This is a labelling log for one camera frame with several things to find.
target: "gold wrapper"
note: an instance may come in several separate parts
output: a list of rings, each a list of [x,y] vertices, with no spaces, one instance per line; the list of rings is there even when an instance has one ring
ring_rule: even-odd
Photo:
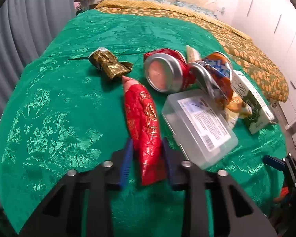
[[[133,69],[132,63],[126,61],[118,62],[115,55],[104,47],[100,47],[90,54],[89,61],[97,69],[105,72],[111,80],[126,75]]]

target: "clear plastic box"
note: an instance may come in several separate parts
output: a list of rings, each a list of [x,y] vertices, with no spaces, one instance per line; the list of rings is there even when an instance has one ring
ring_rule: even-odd
[[[215,102],[200,89],[171,94],[162,116],[186,158],[206,169],[238,144]]]

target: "metal bolt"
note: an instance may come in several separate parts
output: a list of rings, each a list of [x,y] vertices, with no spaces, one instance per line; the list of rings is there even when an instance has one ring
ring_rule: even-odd
[[[104,161],[102,163],[102,166],[104,166],[104,167],[111,167],[111,166],[113,166],[113,162],[112,161]]]
[[[220,176],[226,176],[226,175],[228,175],[228,173],[226,172],[226,170],[223,170],[223,169],[218,170],[217,174],[220,175]]]
[[[69,176],[75,176],[76,173],[77,173],[77,171],[74,170],[74,169],[70,169],[70,170],[67,171],[67,175],[69,175]]]
[[[184,166],[184,167],[191,167],[192,166],[190,161],[182,161],[181,165]]]

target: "curtain fold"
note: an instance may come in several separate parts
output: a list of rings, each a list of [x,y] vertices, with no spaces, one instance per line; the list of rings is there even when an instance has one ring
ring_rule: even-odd
[[[75,16],[73,0],[6,0],[0,8],[0,118],[24,67]]]

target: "shiny green sheet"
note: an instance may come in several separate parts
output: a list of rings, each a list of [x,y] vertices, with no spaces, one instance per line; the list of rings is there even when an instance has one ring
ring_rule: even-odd
[[[186,44],[202,55],[224,52],[212,34],[193,23],[90,10],[72,19],[26,66],[0,123],[0,199],[17,232],[68,169],[94,168],[129,136],[121,81],[101,77],[88,55],[104,46],[120,61],[134,63],[129,76],[149,89],[162,135],[177,147],[160,114],[166,95],[149,87],[142,62],[144,52],[162,47],[185,54]],[[234,132],[239,145],[210,170],[226,169],[268,213],[283,175],[264,166],[262,157],[285,156],[280,126],[251,135],[239,120]],[[132,167],[129,185],[111,194],[115,236],[179,237],[184,192],[172,192],[166,181],[142,187],[137,177]]]

